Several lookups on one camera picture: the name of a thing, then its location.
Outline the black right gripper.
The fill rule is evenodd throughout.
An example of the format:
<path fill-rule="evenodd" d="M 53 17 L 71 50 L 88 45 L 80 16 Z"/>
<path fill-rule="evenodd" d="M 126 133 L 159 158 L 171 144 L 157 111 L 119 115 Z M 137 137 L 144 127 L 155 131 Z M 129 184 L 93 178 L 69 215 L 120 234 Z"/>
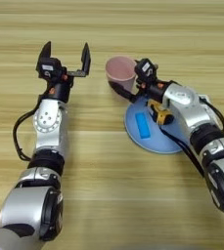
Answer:
<path fill-rule="evenodd" d="M 166 89 L 169 87 L 169 83 L 166 81 L 157 80 L 151 83 L 143 82 L 140 84 L 141 90 L 139 90 L 136 94 L 132 94 L 130 91 L 126 90 L 122 85 L 116 82 L 110 81 L 109 84 L 118 95 L 122 96 L 133 104 L 143 96 L 143 93 L 146 98 L 161 103 L 163 95 Z"/>

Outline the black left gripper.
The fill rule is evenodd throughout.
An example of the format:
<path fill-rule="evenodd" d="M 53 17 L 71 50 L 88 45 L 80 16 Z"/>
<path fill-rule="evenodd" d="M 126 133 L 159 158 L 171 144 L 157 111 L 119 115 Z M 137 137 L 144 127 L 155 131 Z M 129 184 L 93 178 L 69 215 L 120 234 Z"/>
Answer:
<path fill-rule="evenodd" d="M 38 60 L 40 62 L 47 61 L 51 57 L 51 42 L 48 41 L 42 48 Z M 67 75 L 64 75 L 57 82 L 49 82 L 47 87 L 49 88 L 46 97 L 67 103 L 69 99 L 70 89 L 73 86 L 73 77 L 86 77 L 90 71 L 91 55 L 88 43 L 85 43 L 81 55 L 82 67 L 77 71 L 69 71 Z"/>

